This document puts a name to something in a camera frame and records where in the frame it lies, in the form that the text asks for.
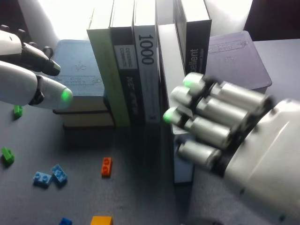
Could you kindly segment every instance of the number 1000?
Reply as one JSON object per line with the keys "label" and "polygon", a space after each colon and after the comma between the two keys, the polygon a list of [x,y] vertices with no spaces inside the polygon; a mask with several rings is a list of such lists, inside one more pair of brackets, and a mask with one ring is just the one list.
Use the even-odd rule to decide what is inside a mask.
{"label": "number 1000", "polygon": [[[153,39],[151,35],[142,37],[139,35],[139,40],[142,39]],[[144,57],[142,58],[142,63],[146,65],[151,65],[154,63],[154,59],[152,58],[152,55],[154,54],[153,50],[150,49],[153,47],[153,42],[150,40],[143,40],[140,42],[140,47],[142,48],[141,50],[141,55]]]}

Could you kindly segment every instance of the green lego brick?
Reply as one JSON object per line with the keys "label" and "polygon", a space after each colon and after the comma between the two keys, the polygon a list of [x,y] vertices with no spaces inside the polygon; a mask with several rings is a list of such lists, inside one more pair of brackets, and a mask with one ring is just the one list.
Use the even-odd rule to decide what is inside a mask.
{"label": "green lego brick", "polygon": [[14,113],[17,119],[20,118],[23,115],[23,107],[19,105],[15,105]]}
{"label": "green lego brick", "polygon": [[5,161],[8,164],[12,164],[15,160],[15,156],[13,155],[13,153],[11,153],[11,150],[4,147],[4,148],[1,149],[1,151],[2,151],[2,154],[4,156]]}

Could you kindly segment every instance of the purple book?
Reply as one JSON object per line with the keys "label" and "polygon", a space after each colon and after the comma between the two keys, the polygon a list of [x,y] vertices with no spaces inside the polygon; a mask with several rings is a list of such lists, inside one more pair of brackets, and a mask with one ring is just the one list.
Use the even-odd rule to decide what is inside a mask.
{"label": "purple book", "polygon": [[261,93],[272,85],[247,31],[210,37],[205,74]]}

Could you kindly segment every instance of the yellow lego brick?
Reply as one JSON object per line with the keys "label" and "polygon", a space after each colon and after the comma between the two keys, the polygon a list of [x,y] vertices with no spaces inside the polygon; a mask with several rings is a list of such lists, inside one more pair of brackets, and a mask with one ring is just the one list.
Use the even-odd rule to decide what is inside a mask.
{"label": "yellow lego brick", "polygon": [[90,225],[113,225],[112,217],[93,217]]}

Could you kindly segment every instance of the dark tabletop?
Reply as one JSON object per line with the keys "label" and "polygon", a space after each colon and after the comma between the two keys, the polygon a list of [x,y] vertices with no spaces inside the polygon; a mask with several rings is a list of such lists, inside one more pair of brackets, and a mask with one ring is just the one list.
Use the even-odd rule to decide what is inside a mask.
{"label": "dark tabletop", "polygon": [[[273,81],[267,92],[278,100],[300,99],[297,84],[288,79],[299,71],[299,60],[289,60],[299,43],[255,44]],[[198,225],[210,218],[225,225],[268,224],[219,178],[199,169],[192,186],[174,187],[164,139],[161,127],[65,131],[60,116],[31,106],[14,121],[13,106],[0,102],[0,147],[15,154],[9,168],[0,164],[0,224],[58,225],[67,217],[89,225],[93,216],[112,216],[115,225],[179,225],[193,218]],[[103,157],[113,160],[109,179],[101,178]],[[36,171],[50,174],[57,163],[68,175],[66,186],[32,185]]]}

